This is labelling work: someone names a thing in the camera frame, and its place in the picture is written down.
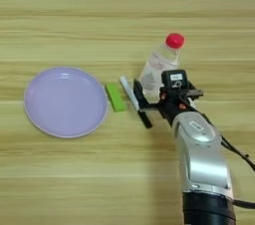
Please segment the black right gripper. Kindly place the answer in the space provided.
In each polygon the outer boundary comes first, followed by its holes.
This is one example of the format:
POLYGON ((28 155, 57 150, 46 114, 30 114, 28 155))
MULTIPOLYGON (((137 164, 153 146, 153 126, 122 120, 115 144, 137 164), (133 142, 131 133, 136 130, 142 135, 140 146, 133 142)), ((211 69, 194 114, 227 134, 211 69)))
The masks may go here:
MULTIPOLYGON (((138 102, 138 115, 146 128, 152 128, 152 124, 143 110, 158 110, 169 124, 173 124, 174 119, 181 113, 192 112, 193 107, 188 99, 183 95, 186 91, 171 91, 161 89, 159 92, 159 101, 150 104, 142 93, 142 86, 138 80, 133 80, 133 93, 138 102)), ((203 90, 197 89, 193 84, 189 84, 187 95, 194 99, 203 96, 203 90)))

